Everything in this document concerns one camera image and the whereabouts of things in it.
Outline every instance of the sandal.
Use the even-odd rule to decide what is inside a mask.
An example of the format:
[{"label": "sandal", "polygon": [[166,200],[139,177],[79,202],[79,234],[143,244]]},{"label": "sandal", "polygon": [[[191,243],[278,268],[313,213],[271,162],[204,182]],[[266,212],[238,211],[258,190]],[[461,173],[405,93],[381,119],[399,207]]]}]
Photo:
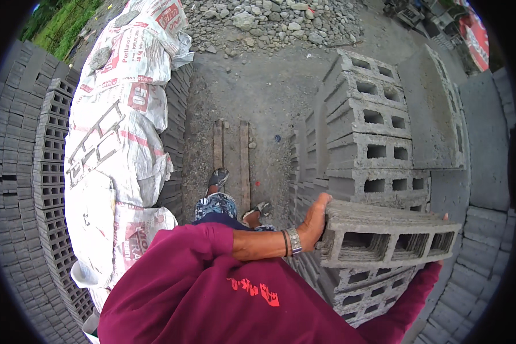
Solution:
[{"label": "sandal", "polygon": [[208,180],[208,187],[215,185],[218,187],[218,191],[224,186],[227,181],[227,177],[229,177],[229,171],[227,169],[217,169],[212,173],[210,179]]},{"label": "sandal", "polygon": [[253,209],[251,210],[248,210],[244,215],[243,215],[243,222],[245,220],[245,217],[247,217],[248,215],[252,214],[253,212],[255,211],[259,211],[260,212],[260,215],[263,215],[263,216],[268,216],[269,213],[273,210],[273,206],[271,205],[271,203],[269,202],[262,202],[262,203],[259,203],[258,205],[256,205]]}]

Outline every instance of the metal watch band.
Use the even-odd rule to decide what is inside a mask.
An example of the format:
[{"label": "metal watch band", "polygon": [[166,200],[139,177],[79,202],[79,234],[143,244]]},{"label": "metal watch band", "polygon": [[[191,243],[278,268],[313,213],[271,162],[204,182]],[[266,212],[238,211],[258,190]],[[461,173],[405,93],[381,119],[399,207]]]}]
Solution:
[{"label": "metal watch band", "polygon": [[295,255],[296,253],[300,253],[302,251],[302,244],[300,244],[300,236],[298,235],[298,232],[294,228],[291,228],[290,230],[287,230],[287,234],[289,234],[292,254]]}]

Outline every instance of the wooden plank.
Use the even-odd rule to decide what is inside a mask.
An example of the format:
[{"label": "wooden plank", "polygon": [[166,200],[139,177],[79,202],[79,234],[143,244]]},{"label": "wooden plank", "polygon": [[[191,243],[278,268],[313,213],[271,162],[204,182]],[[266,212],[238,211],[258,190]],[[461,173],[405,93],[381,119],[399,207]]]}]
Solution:
[{"label": "wooden plank", "polygon": [[249,123],[241,121],[241,206],[250,209]]},{"label": "wooden plank", "polygon": [[222,121],[214,123],[214,170],[223,167],[223,131]]}]

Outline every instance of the blue patterned shorts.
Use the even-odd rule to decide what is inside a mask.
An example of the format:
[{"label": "blue patterned shorts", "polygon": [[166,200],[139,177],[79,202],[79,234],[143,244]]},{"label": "blue patterned shorts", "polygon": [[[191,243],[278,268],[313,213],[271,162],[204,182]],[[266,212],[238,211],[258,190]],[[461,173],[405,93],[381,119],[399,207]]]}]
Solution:
[{"label": "blue patterned shorts", "polygon": [[[226,214],[227,216],[237,220],[237,207],[235,206],[235,200],[230,195],[221,192],[216,192],[210,196],[201,198],[197,204],[195,204],[195,221],[199,221],[211,212]],[[254,230],[257,232],[261,232],[263,230],[275,231],[275,227],[271,224],[263,224],[256,227]]]}]

